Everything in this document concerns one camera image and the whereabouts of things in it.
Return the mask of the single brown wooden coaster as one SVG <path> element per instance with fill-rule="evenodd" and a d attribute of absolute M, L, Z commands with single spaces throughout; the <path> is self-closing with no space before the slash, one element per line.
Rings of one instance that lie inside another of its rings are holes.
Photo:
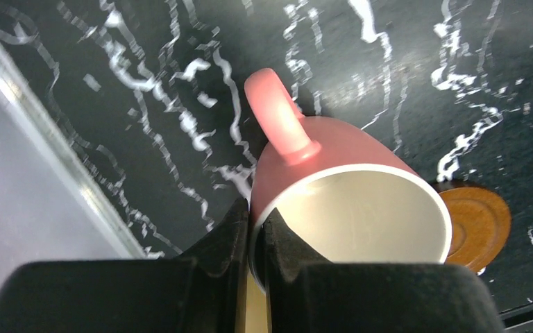
<path fill-rule="evenodd" d="M 465 180 L 433 182 L 452 221 L 446 262 L 479 273 L 504 248 L 511 230 L 511 212 L 496 192 Z"/>

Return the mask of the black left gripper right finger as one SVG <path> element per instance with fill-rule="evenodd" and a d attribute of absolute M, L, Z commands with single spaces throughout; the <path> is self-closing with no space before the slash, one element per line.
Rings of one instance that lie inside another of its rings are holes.
<path fill-rule="evenodd" d="M 334 264 L 273 212 L 262 227 L 272 332 L 503 332 L 486 285 L 462 266 Z"/>

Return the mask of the pink mug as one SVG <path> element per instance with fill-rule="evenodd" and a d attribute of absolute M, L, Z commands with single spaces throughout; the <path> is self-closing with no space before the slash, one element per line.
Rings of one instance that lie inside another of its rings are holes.
<path fill-rule="evenodd" d="M 348 122 L 302 114 L 270 68 L 251 74 L 244 93 L 268 140 L 249 201 L 248 263 L 261 290 L 258 239 L 276 214 L 334 263 L 446 261 L 446 204 L 389 148 Z"/>

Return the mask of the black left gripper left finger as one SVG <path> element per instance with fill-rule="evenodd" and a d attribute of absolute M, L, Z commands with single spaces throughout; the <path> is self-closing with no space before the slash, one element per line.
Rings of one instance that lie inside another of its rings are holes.
<path fill-rule="evenodd" d="M 248 203 L 172 259 L 33 262 L 0 289 L 0 332 L 242 332 Z"/>

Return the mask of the yellow mug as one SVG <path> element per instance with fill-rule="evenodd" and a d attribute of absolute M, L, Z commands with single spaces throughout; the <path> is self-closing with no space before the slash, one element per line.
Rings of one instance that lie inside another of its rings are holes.
<path fill-rule="evenodd" d="M 252 274 L 246 273 L 246 286 L 240 294 L 235 332 L 268 333 L 269 306 Z"/>

